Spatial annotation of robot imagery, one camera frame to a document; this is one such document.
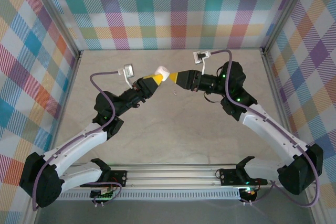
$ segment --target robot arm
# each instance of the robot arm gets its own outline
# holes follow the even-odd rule
[[[196,52],[194,53],[195,63],[203,63],[204,68],[204,59],[209,58],[209,56],[209,52]],[[202,72],[188,70],[172,73],[170,78],[183,89],[191,91],[201,90],[207,94],[215,93],[221,95],[223,99],[220,103],[223,110],[236,121],[256,132],[279,155],[282,162],[261,161],[255,159],[253,156],[242,160],[236,166],[237,176],[242,183],[247,184],[253,178],[279,181],[289,192],[295,195],[300,194],[315,179],[313,170],[302,151],[312,160],[317,174],[320,176],[323,162],[322,148],[317,144],[308,146],[304,141],[297,139],[263,110],[261,105],[257,103],[257,100],[243,88],[246,76],[238,62],[232,62],[229,76],[227,76],[228,62],[219,69],[221,69],[221,72],[220,74],[217,73],[217,76],[204,74],[203,70]],[[225,85],[226,78],[228,77],[228,92],[230,97],[234,101],[244,105],[245,108],[232,103],[226,96]],[[247,109],[256,111],[263,117]],[[285,132],[287,136],[292,137],[297,144],[291,144],[284,135],[275,129],[274,125],[281,129],[282,132]]]
[[[82,166],[70,166],[89,150],[117,134],[123,124],[119,116],[130,108],[138,108],[140,102],[144,103],[154,94],[162,81],[162,74],[156,74],[138,79],[132,88],[127,89],[120,96],[104,91],[112,101],[116,115],[103,129],[88,134],[105,125],[112,117],[110,103],[99,93],[94,106],[97,116],[92,123],[63,145],[43,155],[32,153],[27,157],[19,183],[20,187],[32,197],[37,174],[51,157],[53,159],[43,169],[37,184],[36,202],[40,207],[50,205],[62,192],[73,187],[91,182],[110,182],[110,167],[98,158]]]

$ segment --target beige floor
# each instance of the beige floor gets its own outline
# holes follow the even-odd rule
[[[133,63],[135,81],[154,73],[159,65],[170,72],[201,69],[193,60],[193,50],[85,51],[73,90],[60,126],[56,145],[84,129],[95,117],[93,109],[98,91],[89,76],[95,72],[114,71]],[[235,61],[243,66],[245,89],[264,109],[278,120],[259,50],[234,50]],[[206,73],[228,60],[228,55],[214,55],[206,62]],[[96,77],[104,90],[121,94],[128,88],[123,76]],[[211,95],[212,100],[219,100]],[[169,79],[154,96],[138,109],[121,116],[119,133],[97,146],[78,162],[99,157],[106,163],[237,163],[248,155],[279,159],[275,152],[249,128],[227,115],[219,103],[204,100],[202,92],[183,90]]]

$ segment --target plaid wallpaper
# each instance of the plaid wallpaper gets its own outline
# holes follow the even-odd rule
[[[270,61],[293,132],[324,149],[322,198],[336,223],[336,0],[299,0]]]
[[[285,2],[54,0],[78,47],[91,50],[259,48]]]
[[[75,58],[40,0],[0,0],[0,223],[18,223],[26,157],[49,148]]]

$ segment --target colorful plaid wall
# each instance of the colorful plaid wall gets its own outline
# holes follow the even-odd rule
[[[336,0],[299,0],[270,61],[293,132],[324,149],[322,196],[336,223]]]
[[[41,0],[0,0],[0,223],[18,223],[26,157],[49,148],[75,58]]]
[[[284,6],[282,0],[54,2],[78,47],[91,50],[259,48]]]

